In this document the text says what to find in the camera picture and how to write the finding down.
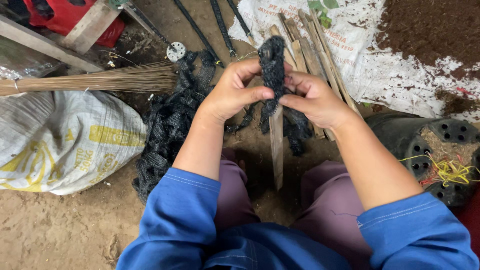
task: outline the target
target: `gray plastic disc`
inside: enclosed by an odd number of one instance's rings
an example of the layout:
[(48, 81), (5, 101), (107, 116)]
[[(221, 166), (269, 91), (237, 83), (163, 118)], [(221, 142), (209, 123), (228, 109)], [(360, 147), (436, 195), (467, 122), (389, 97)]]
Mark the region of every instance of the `gray plastic disc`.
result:
[(172, 49), (167, 48), (167, 57), (170, 59), (170, 61), (176, 63), (185, 56), (187, 53), (187, 48), (185, 48), (185, 45), (181, 44), (180, 42), (173, 42), (172, 46), (177, 49), (177, 51), (175, 52)]

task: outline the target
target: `sandy ground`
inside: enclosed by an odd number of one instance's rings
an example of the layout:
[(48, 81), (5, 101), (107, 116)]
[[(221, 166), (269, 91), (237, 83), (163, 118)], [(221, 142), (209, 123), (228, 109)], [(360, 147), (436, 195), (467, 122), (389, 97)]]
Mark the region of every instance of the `sandy ground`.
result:
[[(210, 41), (223, 63), (230, 58), (216, 24), (208, 0), (183, 0), (187, 10)], [(203, 45), (173, 1), (161, 4), (139, 0), (136, 4), (171, 41), (180, 41), (190, 50), (201, 50)], [(233, 12), (226, 1), (219, 1), (227, 27), (233, 24)], [(165, 56), (165, 46), (153, 41), (150, 48), (139, 49), (131, 55), (136, 42), (148, 34), (131, 24), (132, 40), (121, 41), (117, 53), (136, 63), (153, 62)], [(254, 51), (245, 42), (233, 40), (239, 56)], [(218, 81), (223, 69), (218, 68), (212, 81)], [(254, 80), (252, 85), (261, 85)], [(127, 102), (142, 112), (148, 108), (148, 96), (137, 95)], [(371, 109), (359, 106), (363, 116), (373, 114)], [(243, 116), (240, 112), (233, 121)], [(226, 135), (224, 146), (233, 147), (238, 159), (246, 161), (249, 183), (247, 188), (253, 206), (263, 221), (290, 225), (301, 213), (300, 178), (309, 168), (325, 160), (340, 160), (335, 142), (314, 138), (305, 143), (306, 153), (293, 157), (284, 140), (284, 188), (273, 190), (270, 138), (258, 128), (260, 105), (255, 120), (235, 135)], [(111, 269), (121, 251), (138, 234), (138, 223), (143, 205), (131, 186), (136, 177), (134, 160), (106, 179), (108, 186), (99, 183), (80, 193), (57, 196), (50, 193), (0, 191), (0, 269)]]

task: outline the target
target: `person's left hand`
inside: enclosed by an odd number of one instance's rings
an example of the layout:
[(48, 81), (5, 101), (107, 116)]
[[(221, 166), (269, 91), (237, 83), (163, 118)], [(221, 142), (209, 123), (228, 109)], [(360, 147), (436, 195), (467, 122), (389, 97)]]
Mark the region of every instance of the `person's left hand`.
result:
[[(291, 66), (285, 64), (285, 72)], [(273, 90), (265, 86), (246, 88), (255, 76), (262, 74), (258, 58), (231, 63), (225, 69), (218, 84), (202, 102), (199, 111), (213, 116), (223, 124), (238, 113), (243, 106), (274, 97)]]

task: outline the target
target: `person's right hand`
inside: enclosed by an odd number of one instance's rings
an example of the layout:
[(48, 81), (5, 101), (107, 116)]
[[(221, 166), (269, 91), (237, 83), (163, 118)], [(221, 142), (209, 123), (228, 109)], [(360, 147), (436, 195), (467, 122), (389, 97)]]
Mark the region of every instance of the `person's right hand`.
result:
[(291, 72), (285, 78), (285, 86), (296, 95), (284, 95), (279, 103), (303, 112), (321, 128), (335, 130), (355, 115), (328, 84), (316, 76)]

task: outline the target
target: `broom bristles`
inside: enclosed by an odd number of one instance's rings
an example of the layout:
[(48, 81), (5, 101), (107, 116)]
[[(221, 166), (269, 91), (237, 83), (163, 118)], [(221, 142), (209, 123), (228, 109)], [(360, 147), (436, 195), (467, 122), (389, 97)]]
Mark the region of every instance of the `broom bristles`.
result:
[(111, 90), (162, 94), (175, 86), (177, 75), (168, 61), (143, 64), (91, 74), (0, 80), (0, 95), (32, 91)]

